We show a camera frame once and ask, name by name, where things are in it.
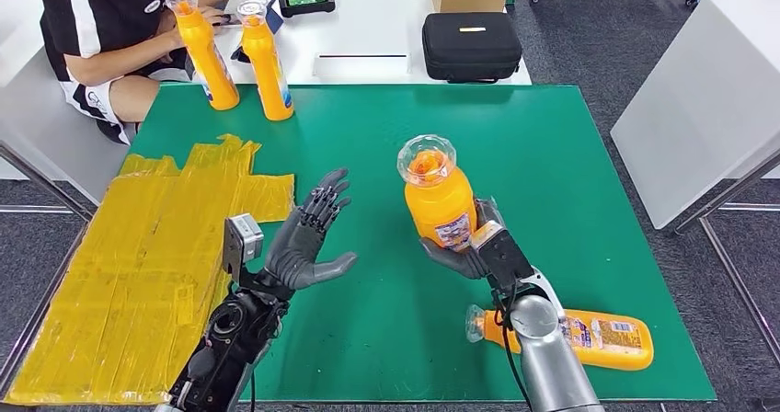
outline floor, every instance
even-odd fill
[[[528,0],[517,0],[511,12],[533,81],[580,87],[715,386],[718,401],[714,403],[669,402],[665,410],[761,410],[757,398],[780,396],[780,369],[774,365],[701,228],[696,226],[682,236],[652,228],[608,133],[689,14],[683,0],[541,0],[533,6]],[[42,204],[47,199],[29,184],[0,182],[0,203]],[[780,183],[763,181],[740,200],[780,202]],[[772,276],[780,259],[780,250],[774,248],[780,238],[778,218],[780,214],[746,212],[717,212],[711,218],[776,334],[780,334],[780,293]],[[13,276],[0,293],[0,360],[13,346],[79,226],[80,222],[71,216],[21,218],[0,214],[0,263],[5,274]],[[258,406],[258,410],[299,409],[526,410],[522,405]],[[606,409],[661,410],[654,403],[611,403]]]

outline bottle cap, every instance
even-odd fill
[[[472,304],[465,310],[465,339],[469,343],[485,338],[485,310]]]
[[[409,184],[431,187],[440,184],[455,168],[455,149],[447,139],[422,134],[409,140],[398,152],[398,173]]]
[[[166,6],[178,17],[198,11],[198,0],[166,0]]]
[[[258,1],[245,1],[238,5],[238,18],[241,24],[254,28],[266,22],[266,7]]]

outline yellow tape patch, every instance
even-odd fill
[[[156,404],[225,296],[224,218],[284,220],[293,175],[250,176],[258,143],[225,135],[173,159],[125,160],[6,401]]]

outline black cable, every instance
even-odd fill
[[[252,383],[252,398],[249,400],[249,412],[255,412],[255,373],[252,372],[252,380],[249,381]]]
[[[511,301],[509,303],[509,306],[502,306],[501,303],[498,303],[498,309],[500,309],[501,312],[501,334],[504,336],[504,349],[507,351],[507,360],[510,362],[510,368],[512,369],[512,375],[514,375],[514,381],[517,383],[517,387],[520,388],[520,393],[522,394],[522,399],[525,400],[525,404],[528,405],[528,410],[531,410],[533,412],[533,408],[531,407],[531,402],[528,401],[528,393],[525,391],[525,386],[522,384],[522,380],[520,378],[520,375],[517,372],[517,367],[514,365],[514,358],[511,355],[511,349],[510,349],[510,340],[507,335],[507,330],[509,330],[509,324],[510,324],[510,309],[514,305],[515,299],[517,298],[517,283],[512,284],[512,296]]]

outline green table surface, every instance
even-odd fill
[[[419,246],[396,156],[422,133],[452,141],[475,194],[495,197],[564,307],[648,324],[647,369],[587,368],[600,398],[715,398],[576,87],[294,86],[296,113],[283,122],[264,118],[253,86],[239,91],[236,108],[215,111],[199,86],[163,86],[131,153],[183,166],[194,143],[232,133],[262,143],[254,173],[295,174],[298,200],[327,171],[350,169],[352,204],[320,258],[360,258],[345,277],[295,294],[256,369],[258,399],[521,398],[503,349],[465,339],[466,307],[491,305],[488,284],[431,262]],[[278,226],[262,225],[267,239]]]

